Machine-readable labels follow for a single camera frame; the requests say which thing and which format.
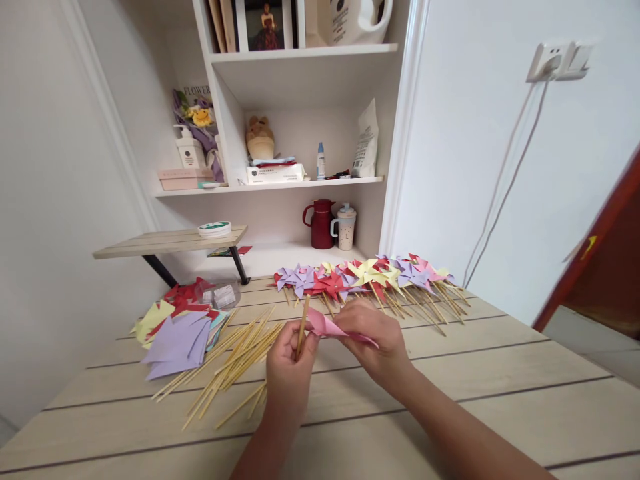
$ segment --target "black metal bracket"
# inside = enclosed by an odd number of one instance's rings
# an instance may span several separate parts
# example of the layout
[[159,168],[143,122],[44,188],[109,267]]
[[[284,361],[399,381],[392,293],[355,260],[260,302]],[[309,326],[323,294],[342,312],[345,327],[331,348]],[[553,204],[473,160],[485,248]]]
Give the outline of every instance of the black metal bracket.
[[[238,247],[229,247],[231,251],[231,256],[233,257],[233,261],[235,262],[235,267],[238,269],[238,273],[240,274],[240,283],[242,285],[246,285],[251,281],[250,277],[247,277],[245,273],[245,269],[242,266],[242,260],[240,260],[240,255],[238,254]],[[167,268],[162,264],[162,262],[155,255],[143,255],[147,263],[151,266],[151,268],[160,275],[160,278],[166,282],[169,288],[174,288],[178,282],[173,275],[167,270]]]
[[231,256],[233,257],[233,261],[235,262],[235,267],[238,269],[238,273],[240,274],[240,283],[242,285],[246,285],[251,281],[251,277],[248,277],[245,273],[245,268],[242,266],[242,260],[240,260],[240,255],[238,254],[238,247],[229,247],[231,251]]

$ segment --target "human hand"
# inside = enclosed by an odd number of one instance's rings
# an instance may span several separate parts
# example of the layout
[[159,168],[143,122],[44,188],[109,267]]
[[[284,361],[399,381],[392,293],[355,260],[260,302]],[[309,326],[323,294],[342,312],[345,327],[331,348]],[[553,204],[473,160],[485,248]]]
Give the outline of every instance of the human hand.
[[345,332],[359,333],[374,340],[379,348],[349,337],[339,340],[358,359],[371,378],[396,399],[409,377],[416,372],[407,355],[405,340],[397,320],[364,299],[352,300],[335,317]]
[[267,407],[266,415],[281,421],[290,421],[299,427],[304,420],[309,402],[311,370],[320,337],[309,333],[301,346],[298,361],[300,320],[288,321],[267,354]]

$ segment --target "red kettle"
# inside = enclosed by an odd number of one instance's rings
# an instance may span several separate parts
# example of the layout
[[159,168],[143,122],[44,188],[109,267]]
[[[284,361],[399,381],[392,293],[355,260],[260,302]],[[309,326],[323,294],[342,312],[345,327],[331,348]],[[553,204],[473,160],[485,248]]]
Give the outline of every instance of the red kettle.
[[[333,237],[331,236],[330,226],[333,220],[331,206],[335,202],[327,199],[314,200],[313,205],[305,208],[302,213],[302,222],[311,227],[311,246],[318,250],[330,249],[333,246]],[[313,208],[311,223],[307,223],[307,210]]]

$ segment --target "wall switch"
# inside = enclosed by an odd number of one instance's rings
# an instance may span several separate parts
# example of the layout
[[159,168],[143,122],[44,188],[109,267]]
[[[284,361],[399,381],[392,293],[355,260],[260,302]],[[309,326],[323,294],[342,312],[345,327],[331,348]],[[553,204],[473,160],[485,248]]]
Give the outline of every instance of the wall switch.
[[557,80],[580,80],[589,72],[589,58],[594,44],[571,42],[567,54],[558,70]]
[[531,68],[527,75],[527,82],[538,82],[546,80],[544,74],[545,66],[552,58],[560,55],[560,65],[567,56],[569,50],[569,42],[566,43],[541,43],[535,51],[533,61],[531,62]]

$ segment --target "framed photo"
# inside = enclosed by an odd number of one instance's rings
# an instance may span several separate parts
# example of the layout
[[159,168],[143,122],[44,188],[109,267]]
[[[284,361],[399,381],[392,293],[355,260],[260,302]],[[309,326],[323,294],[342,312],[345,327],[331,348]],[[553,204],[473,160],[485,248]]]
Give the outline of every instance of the framed photo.
[[291,0],[235,0],[241,52],[293,48]]

